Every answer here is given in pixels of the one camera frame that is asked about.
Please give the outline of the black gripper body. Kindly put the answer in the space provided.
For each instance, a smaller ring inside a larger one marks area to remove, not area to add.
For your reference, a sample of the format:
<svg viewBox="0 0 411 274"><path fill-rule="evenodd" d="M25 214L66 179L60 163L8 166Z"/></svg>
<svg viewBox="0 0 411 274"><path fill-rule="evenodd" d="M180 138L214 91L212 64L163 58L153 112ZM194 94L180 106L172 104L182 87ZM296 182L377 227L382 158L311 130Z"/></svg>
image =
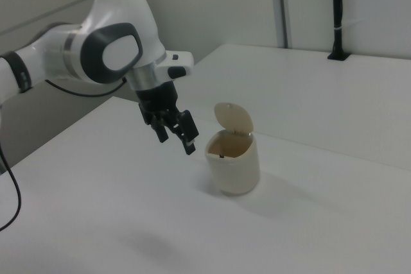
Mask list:
<svg viewBox="0 0 411 274"><path fill-rule="evenodd" d="M148 90L136 90L136 95L145 124L151 125L155 117L169 126L179 123L178 94L172 81Z"/></svg>

